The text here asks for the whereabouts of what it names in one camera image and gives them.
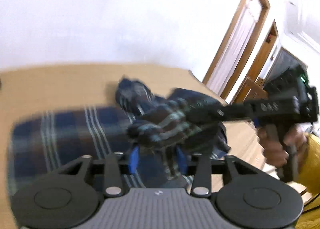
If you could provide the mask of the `person's right hand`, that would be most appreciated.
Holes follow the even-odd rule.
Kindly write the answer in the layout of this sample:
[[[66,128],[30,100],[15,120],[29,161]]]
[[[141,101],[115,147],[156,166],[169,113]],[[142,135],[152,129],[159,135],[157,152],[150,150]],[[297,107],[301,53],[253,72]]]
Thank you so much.
[[[287,164],[289,154],[284,150],[279,141],[270,139],[264,128],[259,128],[257,131],[259,144],[263,147],[263,156],[265,162],[275,168],[281,168]],[[297,158],[299,169],[302,169],[306,158],[308,157],[308,139],[307,135],[299,126],[292,126],[284,137],[286,145],[295,145],[297,148]]]

